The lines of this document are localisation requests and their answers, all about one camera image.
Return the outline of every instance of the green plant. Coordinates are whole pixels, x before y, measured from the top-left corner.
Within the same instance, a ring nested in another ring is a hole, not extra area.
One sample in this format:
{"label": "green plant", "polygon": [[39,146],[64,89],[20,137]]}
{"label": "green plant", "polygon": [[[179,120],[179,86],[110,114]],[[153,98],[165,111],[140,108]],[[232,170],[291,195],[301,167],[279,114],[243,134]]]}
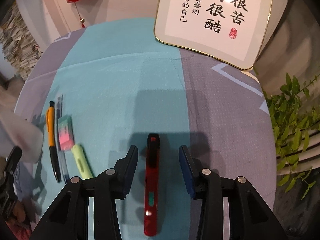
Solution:
{"label": "green plant", "polygon": [[305,151],[309,145],[309,133],[308,129],[319,129],[320,111],[311,108],[311,111],[306,113],[300,113],[301,101],[299,95],[304,93],[307,99],[310,98],[308,86],[314,85],[318,81],[319,75],[316,75],[313,80],[310,80],[308,84],[306,82],[303,87],[300,87],[298,79],[293,76],[292,80],[290,76],[286,75],[286,84],[282,85],[280,90],[281,95],[274,95],[268,97],[265,91],[264,96],[267,101],[273,135],[276,142],[276,154],[280,157],[281,161],[277,165],[277,170],[284,168],[288,164],[290,174],[285,175],[281,181],[278,182],[278,186],[286,185],[285,192],[288,192],[293,188],[296,181],[300,179],[305,182],[308,187],[301,199],[303,199],[308,193],[309,189],[316,183],[308,183],[307,177],[310,175],[312,167],[307,172],[295,172],[295,169],[299,163],[299,156],[296,154],[301,142],[302,136],[304,136],[303,149]]}

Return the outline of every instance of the green button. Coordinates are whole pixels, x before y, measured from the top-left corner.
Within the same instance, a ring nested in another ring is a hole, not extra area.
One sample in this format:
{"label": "green button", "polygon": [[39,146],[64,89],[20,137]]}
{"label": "green button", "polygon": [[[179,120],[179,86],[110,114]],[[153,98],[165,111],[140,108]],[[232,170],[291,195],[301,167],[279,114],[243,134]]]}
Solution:
{"label": "green button", "polygon": [[149,206],[153,207],[154,202],[155,202],[155,193],[149,192]]}

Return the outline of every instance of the stack of papers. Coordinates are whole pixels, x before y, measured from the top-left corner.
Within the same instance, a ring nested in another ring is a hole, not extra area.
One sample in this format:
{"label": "stack of papers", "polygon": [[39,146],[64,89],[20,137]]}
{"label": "stack of papers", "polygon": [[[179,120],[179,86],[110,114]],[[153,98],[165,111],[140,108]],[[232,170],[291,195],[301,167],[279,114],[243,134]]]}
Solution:
{"label": "stack of papers", "polygon": [[23,80],[42,56],[43,52],[29,32],[18,6],[14,3],[7,12],[8,19],[0,27],[0,43],[3,45],[4,58],[16,69]]}

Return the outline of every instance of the metal screw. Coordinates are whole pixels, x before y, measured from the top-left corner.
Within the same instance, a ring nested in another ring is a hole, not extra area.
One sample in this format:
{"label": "metal screw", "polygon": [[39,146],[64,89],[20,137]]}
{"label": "metal screw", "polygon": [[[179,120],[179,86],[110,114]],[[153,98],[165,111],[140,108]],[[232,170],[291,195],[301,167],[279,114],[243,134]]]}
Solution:
{"label": "metal screw", "polygon": [[78,183],[80,181],[80,178],[79,177],[73,177],[71,178],[71,182],[72,183]]}
{"label": "metal screw", "polygon": [[246,182],[247,182],[247,179],[246,179],[245,177],[240,176],[240,177],[238,177],[238,181],[239,181],[240,183],[246,183]]}
{"label": "metal screw", "polygon": [[204,175],[209,175],[209,174],[211,174],[211,171],[210,171],[209,169],[203,169],[201,172],[202,172],[202,174],[204,174]]}
{"label": "metal screw", "polygon": [[115,174],[116,173],[116,171],[114,170],[114,169],[108,169],[107,171],[106,171],[106,174],[107,175],[113,175],[113,174]]}

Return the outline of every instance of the hanging string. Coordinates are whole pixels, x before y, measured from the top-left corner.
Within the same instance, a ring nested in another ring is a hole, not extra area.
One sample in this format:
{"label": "hanging string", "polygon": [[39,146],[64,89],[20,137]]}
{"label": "hanging string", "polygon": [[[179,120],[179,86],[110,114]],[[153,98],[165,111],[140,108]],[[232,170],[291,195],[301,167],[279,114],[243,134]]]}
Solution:
{"label": "hanging string", "polygon": [[80,16],[80,13],[79,13],[79,10],[78,10],[78,7],[77,7],[77,4],[76,4],[76,3],[75,3],[75,6],[76,6],[76,10],[77,10],[78,15],[79,15],[79,19],[80,19],[81,27],[82,27],[82,28],[85,28],[85,26],[84,26],[84,22],[85,22],[85,20]]}

